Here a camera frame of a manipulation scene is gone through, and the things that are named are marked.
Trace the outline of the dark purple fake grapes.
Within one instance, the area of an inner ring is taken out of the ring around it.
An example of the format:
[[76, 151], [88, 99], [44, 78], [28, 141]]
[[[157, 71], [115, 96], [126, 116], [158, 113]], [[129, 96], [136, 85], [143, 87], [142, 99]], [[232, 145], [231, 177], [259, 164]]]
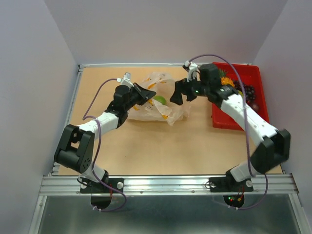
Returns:
[[[235, 89], [238, 90], [238, 92], [241, 95], [243, 95], [242, 87], [241, 87], [239, 81], [238, 80], [234, 80], [233, 83], [234, 83]], [[243, 88], [245, 90], [246, 102], [247, 103], [251, 103], [251, 102], [255, 101], [256, 100], [256, 93], [255, 93], [254, 86], [246, 84], [244, 82], [242, 83], [242, 85], [243, 85]]]

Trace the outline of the dark purple fake passionfruit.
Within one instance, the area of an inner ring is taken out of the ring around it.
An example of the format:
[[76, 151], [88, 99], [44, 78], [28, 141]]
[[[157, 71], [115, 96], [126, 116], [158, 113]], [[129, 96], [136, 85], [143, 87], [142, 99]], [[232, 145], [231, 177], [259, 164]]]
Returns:
[[259, 106], [257, 103], [255, 103], [255, 102], [249, 103], [249, 106], [250, 106], [256, 113], [258, 113], [259, 110], [260, 110], [260, 106]]

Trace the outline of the white plastic bag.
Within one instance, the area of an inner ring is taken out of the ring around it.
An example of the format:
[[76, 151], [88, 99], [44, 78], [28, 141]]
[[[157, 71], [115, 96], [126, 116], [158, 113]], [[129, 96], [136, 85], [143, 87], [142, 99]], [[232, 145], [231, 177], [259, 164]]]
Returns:
[[190, 104], [183, 98], [183, 104], [170, 102], [175, 89], [175, 80], [168, 73], [153, 72], [139, 84], [141, 87], [155, 91], [156, 96], [163, 96], [166, 105], [154, 100], [154, 97], [144, 105], [135, 105], [128, 112], [128, 119], [138, 121], [165, 121], [172, 126], [176, 121], [183, 120], [190, 114]]

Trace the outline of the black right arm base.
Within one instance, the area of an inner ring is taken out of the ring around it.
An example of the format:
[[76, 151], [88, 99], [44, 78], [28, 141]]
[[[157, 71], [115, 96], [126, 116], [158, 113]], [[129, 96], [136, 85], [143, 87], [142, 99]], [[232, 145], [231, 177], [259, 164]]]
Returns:
[[252, 183], [248, 186], [247, 182], [250, 180], [244, 180], [236, 182], [234, 179], [227, 178], [226, 176], [210, 177], [208, 185], [212, 193], [230, 193], [230, 192], [252, 192], [254, 190]]

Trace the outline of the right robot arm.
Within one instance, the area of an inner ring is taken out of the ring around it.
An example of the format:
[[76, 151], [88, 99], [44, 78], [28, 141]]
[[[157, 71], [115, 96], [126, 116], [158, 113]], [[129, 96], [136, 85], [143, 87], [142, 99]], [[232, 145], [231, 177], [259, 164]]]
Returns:
[[206, 97], [209, 102], [229, 115], [244, 131], [246, 139], [252, 139], [256, 150], [247, 153], [247, 160], [226, 172], [224, 184], [229, 190], [236, 190], [242, 181], [255, 175], [265, 174], [290, 156], [291, 134], [278, 130], [265, 121], [244, 100], [244, 97], [230, 84], [222, 84], [216, 65], [201, 66], [186, 61], [183, 68], [188, 76], [175, 82], [175, 90], [170, 101], [183, 104], [197, 97]]

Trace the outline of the green fake custard apple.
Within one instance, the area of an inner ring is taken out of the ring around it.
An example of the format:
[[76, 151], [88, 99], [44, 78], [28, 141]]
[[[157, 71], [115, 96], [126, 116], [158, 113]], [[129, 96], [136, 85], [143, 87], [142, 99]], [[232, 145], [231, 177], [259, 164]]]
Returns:
[[163, 96], [154, 96], [154, 100], [158, 101], [162, 105], [166, 105], [166, 99]]

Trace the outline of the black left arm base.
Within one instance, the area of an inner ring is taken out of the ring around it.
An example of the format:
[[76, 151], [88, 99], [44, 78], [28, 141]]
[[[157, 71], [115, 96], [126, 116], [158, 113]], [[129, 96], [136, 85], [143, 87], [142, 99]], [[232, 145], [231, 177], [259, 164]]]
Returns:
[[[84, 177], [79, 177], [78, 182], [80, 184], [80, 193], [81, 194], [108, 194], [114, 193], [111, 189], [102, 185], [99, 182], [91, 181]], [[108, 185], [114, 189], [123, 192], [124, 187], [124, 178], [121, 177], [110, 177]]]

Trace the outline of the orange fake pineapple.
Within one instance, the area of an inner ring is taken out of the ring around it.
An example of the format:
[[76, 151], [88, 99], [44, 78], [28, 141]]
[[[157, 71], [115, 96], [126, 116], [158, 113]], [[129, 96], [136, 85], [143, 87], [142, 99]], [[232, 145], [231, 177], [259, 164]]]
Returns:
[[228, 77], [228, 72], [222, 69], [219, 69], [218, 71], [222, 85], [231, 85], [234, 87], [234, 82], [231, 78]]

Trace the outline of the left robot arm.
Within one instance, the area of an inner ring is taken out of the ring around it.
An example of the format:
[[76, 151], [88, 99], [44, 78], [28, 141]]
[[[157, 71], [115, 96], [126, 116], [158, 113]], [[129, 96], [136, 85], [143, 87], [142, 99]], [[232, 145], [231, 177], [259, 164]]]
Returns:
[[54, 162], [78, 172], [92, 181], [97, 192], [108, 188], [108, 172], [95, 164], [93, 158], [94, 142], [101, 142], [103, 134], [120, 127], [128, 117], [128, 111], [135, 105], [144, 105], [156, 95], [134, 83], [131, 87], [119, 85], [115, 88], [113, 100], [108, 108], [98, 117], [85, 115], [83, 119], [91, 121], [82, 125], [67, 125], [59, 140]]

